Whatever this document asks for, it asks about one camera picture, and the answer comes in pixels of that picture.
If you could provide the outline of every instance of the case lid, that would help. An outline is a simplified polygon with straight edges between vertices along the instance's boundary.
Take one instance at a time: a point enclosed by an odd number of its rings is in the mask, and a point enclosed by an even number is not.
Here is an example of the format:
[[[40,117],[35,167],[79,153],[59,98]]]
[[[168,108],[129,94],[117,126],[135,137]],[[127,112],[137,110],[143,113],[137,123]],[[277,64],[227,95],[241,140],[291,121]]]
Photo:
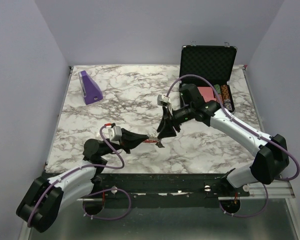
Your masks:
[[[183,46],[179,76],[195,74],[207,79],[212,85],[225,85],[230,79],[236,54],[235,46]],[[185,78],[181,83],[208,86],[194,77]]]

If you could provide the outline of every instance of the wall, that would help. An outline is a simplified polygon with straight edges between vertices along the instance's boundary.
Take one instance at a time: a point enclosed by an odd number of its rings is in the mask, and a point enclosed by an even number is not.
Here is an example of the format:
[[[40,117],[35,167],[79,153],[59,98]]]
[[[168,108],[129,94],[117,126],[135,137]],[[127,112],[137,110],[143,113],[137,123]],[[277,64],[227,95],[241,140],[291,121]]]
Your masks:
[[[265,129],[285,136],[300,162],[300,0],[285,0],[247,73]],[[284,175],[295,169],[292,162]],[[300,176],[291,183],[300,212]]]
[[[33,0],[0,0],[0,240],[18,239],[16,209],[43,170],[69,67]]]
[[[35,0],[71,65],[179,64],[182,45],[247,64],[284,0]]]

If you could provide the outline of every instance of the purple card holder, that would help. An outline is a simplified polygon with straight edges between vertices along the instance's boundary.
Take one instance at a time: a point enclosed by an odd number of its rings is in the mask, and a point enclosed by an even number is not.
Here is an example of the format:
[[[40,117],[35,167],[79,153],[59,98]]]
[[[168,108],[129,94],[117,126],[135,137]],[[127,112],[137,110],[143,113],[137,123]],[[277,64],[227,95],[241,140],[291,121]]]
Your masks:
[[[87,74],[86,71],[79,72],[79,80],[81,84],[81,92],[83,101],[86,105],[93,104],[104,98],[100,87],[97,83]]]

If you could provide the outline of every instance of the marble surface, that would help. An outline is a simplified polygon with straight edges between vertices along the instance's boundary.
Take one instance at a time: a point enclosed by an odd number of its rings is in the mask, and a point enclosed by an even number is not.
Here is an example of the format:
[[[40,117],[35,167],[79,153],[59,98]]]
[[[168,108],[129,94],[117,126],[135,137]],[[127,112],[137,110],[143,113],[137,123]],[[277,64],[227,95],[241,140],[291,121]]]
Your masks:
[[[104,99],[85,105],[78,72],[87,73],[100,86]],[[99,129],[116,123],[129,131],[156,135],[162,117],[158,94],[165,94],[179,76],[177,65],[75,66],[67,90],[57,132],[46,166],[47,173],[62,173],[82,160],[83,146],[90,138],[101,139]],[[235,66],[229,81],[235,116],[260,129],[241,66]],[[179,108],[177,85],[170,94]],[[226,173],[253,160],[250,153],[221,131],[191,120],[182,124],[174,138],[162,140],[165,148],[142,143],[122,153],[125,168],[105,168],[104,173]],[[120,166],[115,155],[104,156],[109,166]]]

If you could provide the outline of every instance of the gray floor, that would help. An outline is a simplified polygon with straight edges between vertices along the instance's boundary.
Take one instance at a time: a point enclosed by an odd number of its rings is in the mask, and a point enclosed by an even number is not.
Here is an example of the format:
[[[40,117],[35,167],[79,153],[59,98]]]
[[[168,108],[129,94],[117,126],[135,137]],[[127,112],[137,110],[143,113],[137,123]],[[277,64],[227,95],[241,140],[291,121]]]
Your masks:
[[[251,214],[264,200],[245,200],[241,214]],[[165,208],[133,209],[117,221],[83,217],[77,201],[59,214],[44,233],[32,230],[31,240],[296,240],[284,199],[270,200],[266,211],[253,218],[239,219],[220,209]],[[103,216],[117,216],[124,209],[105,209]]]

